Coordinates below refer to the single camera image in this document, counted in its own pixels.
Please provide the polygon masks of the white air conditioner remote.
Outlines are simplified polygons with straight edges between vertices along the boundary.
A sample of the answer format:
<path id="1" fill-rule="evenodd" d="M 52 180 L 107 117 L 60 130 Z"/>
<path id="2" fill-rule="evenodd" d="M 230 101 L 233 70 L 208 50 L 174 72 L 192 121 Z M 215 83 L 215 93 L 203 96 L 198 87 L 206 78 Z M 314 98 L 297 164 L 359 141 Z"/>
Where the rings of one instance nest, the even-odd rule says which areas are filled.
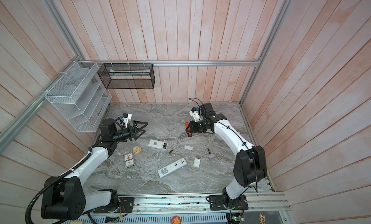
<path id="1" fill-rule="evenodd" d="M 150 140 L 148 146 L 156 148 L 156 149 L 166 150 L 168 144 L 163 141 L 159 141 L 159 140 Z"/>

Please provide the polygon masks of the white AC remote battery cover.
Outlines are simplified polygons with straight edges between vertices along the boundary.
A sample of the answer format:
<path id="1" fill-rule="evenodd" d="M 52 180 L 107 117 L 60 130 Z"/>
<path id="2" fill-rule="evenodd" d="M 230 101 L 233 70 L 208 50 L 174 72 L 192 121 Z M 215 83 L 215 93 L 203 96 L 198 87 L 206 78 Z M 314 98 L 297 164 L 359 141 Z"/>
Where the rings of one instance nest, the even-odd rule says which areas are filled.
<path id="1" fill-rule="evenodd" d="M 199 158 L 195 158 L 193 166 L 196 167 L 196 168 L 199 168 L 200 165 L 201 165 L 201 160 Z"/>

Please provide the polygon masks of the white TV remote control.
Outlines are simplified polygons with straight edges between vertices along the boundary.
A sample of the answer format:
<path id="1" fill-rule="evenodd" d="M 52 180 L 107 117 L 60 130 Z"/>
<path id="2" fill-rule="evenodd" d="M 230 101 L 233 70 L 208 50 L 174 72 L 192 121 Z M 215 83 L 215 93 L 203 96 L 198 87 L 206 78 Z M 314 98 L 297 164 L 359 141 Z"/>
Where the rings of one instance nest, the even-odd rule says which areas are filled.
<path id="1" fill-rule="evenodd" d="M 180 168 L 182 168 L 186 165 L 187 165 L 186 160 L 184 158 L 181 158 L 181 159 L 179 159 L 179 160 L 177 160 L 177 161 L 159 169 L 157 171 L 157 173 L 158 173 L 160 178 L 163 178 L 163 177 L 177 171 L 178 169 L 180 169 Z"/>

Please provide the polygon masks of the orange handled screwdriver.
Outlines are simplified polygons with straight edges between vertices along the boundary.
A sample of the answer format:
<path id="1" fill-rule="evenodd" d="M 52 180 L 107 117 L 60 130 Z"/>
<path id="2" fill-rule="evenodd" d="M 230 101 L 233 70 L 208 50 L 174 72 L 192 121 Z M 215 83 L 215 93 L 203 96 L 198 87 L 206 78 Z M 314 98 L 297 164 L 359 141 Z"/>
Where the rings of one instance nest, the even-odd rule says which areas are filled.
<path id="1" fill-rule="evenodd" d="M 185 124 L 185 131 L 186 131 L 186 133 L 187 133 L 187 136 L 190 138 L 190 137 L 192 137 L 192 133 L 191 133 L 191 131 L 190 131 L 190 126 L 189 126 L 189 123 L 188 123 L 188 121 L 186 120 L 186 118 L 185 118 L 185 114 L 183 113 L 183 117 L 184 117 L 184 124 Z"/>

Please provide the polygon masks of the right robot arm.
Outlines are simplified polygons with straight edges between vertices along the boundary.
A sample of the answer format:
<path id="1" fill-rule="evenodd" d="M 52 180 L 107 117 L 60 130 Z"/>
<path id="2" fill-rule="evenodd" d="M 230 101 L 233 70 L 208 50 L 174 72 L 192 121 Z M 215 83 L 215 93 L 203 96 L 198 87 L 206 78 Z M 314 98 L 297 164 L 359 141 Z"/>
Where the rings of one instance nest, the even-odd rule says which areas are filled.
<path id="1" fill-rule="evenodd" d="M 254 146 L 239 134 L 226 116 L 217 114 L 211 103 L 191 109 L 193 120 L 185 128 L 188 136 L 192 134 L 215 134 L 219 136 L 235 155 L 234 179 L 226 186 L 221 195 L 209 196 L 206 200 L 211 210 L 248 209 L 245 191 L 267 177 L 265 151 Z"/>

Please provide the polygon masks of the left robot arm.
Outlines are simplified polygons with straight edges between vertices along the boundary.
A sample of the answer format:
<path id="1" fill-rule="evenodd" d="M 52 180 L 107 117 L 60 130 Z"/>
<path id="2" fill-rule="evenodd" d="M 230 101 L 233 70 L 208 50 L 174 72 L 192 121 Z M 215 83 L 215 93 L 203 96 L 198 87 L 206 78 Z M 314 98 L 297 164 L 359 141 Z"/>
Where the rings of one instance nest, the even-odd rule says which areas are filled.
<path id="1" fill-rule="evenodd" d="M 41 217 L 54 219 L 57 224 L 77 220 L 80 216 L 103 208 L 116 211 L 121 208 L 117 191 L 102 189 L 85 194 L 83 185 L 95 169 L 106 161 L 120 142 L 137 140 L 143 133 L 147 122 L 123 121 L 121 117 L 105 119 L 100 124 L 100 134 L 87 154 L 72 168 L 57 177 L 50 177 L 44 187 L 31 200 L 25 212 L 25 222 L 31 224 L 31 213 L 38 199 L 42 199 Z"/>

